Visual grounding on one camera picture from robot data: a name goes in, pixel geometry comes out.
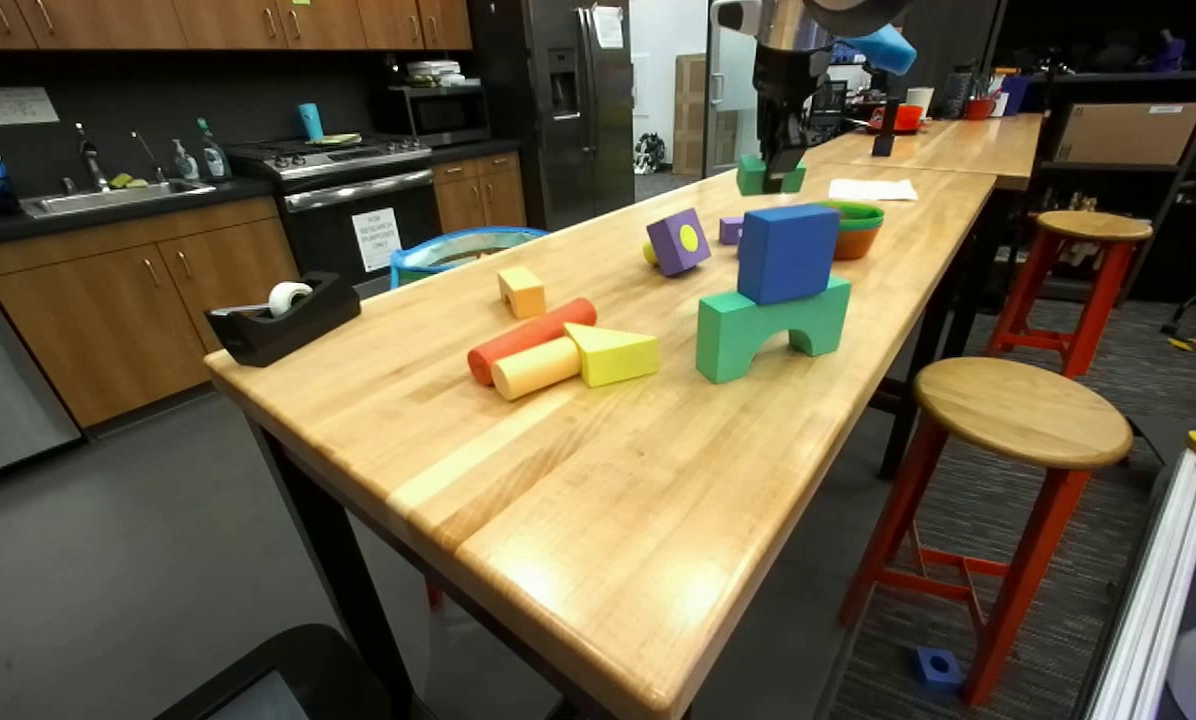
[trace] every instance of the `kitchen sink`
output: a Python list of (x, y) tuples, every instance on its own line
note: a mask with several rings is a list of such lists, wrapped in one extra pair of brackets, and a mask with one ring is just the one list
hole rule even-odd
[(117, 187), (117, 190), (62, 190), (62, 195), (26, 195), (22, 209), (31, 219), (44, 215), (80, 215), (80, 211), (110, 211), (110, 209), (132, 209), (132, 202), (165, 202), (182, 195), (212, 195), (212, 185), (192, 187), (170, 187), (170, 185), (142, 185), (142, 187)]

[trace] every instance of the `faucet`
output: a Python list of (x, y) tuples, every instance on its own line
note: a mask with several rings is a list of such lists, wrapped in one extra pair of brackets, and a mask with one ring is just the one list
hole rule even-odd
[(156, 161), (152, 144), (147, 144), (142, 131), (130, 131), (130, 134), (132, 134), (132, 144), (142, 144), (142, 151), (147, 155), (156, 185), (170, 185), (170, 171), (165, 171), (165, 165)]
[(103, 176), (103, 165), (102, 165), (102, 146), (83, 134), (83, 125), (78, 125), (78, 134), (80, 134), (80, 161), (83, 161), (93, 187), (112, 190), (112, 181)]

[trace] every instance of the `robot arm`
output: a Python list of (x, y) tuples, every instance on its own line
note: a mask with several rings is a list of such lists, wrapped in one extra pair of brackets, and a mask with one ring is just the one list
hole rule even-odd
[(756, 40), (756, 141), (768, 190), (799, 165), (793, 141), (806, 101), (825, 77), (832, 37), (870, 56), (879, 72), (903, 77), (916, 47), (887, 22), (911, 0), (741, 0), (719, 4), (716, 18)]

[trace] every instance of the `stove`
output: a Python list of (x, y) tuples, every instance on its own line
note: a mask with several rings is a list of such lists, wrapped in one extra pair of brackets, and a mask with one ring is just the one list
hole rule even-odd
[(257, 176), (276, 176), (285, 185), (296, 185), (296, 181), (337, 181), (357, 171), (430, 165), (432, 146), (414, 134), (378, 134), (360, 144), (276, 141), (276, 144), (234, 146), (234, 155), (240, 167)]
[(360, 144), (234, 146), (249, 176), (276, 181), (285, 237), (300, 273), (337, 273), (360, 295), (389, 289), (399, 247), (439, 237), (432, 146), (374, 134)]

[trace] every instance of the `wooden stool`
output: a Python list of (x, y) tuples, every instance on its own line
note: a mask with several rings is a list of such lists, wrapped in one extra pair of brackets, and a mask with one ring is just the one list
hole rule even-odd
[[(1150, 219), (1114, 211), (1039, 211), (1026, 273), (1017, 276), (1004, 311), (995, 319), (990, 350), (1014, 350), (1017, 344), (1052, 346), (1065, 357), (1065, 374), (1084, 374), (1101, 350), (1114, 303), (1123, 289), (1138, 247), (1151, 237)], [(1067, 243), (1101, 243), (1104, 262), (1091, 281), (1075, 332), (1035, 332), (1027, 311)]]
[[(1075, 500), (1097, 466), (1118, 465), (1128, 442), (1128, 421), (1091, 389), (1020, 359), (957, 357), (935, 359), (916, 374), (920, 428), (909, 459), (876, 519), (870, 557), (839, 602), (839, 619), (856, 623), (873, 587), (966, 598), (981, 652), (970, 671), (970, 702), (986, 702), (1004, 671), (1014, 638), (1026, 628), (1027, 602), (1044, 579), (1052, 553), (1075, 512)], [(1044, 487), (1010, 562), (925, 547), (916, 540), (916, 506), (947, 434), (972, 440), (1001, 457), (1039, 465)], [(899, 568), (895, 553), (911, 535), (916, 568)], [(1001, 574), (995, 602), (986, 608), (972, 574)]]

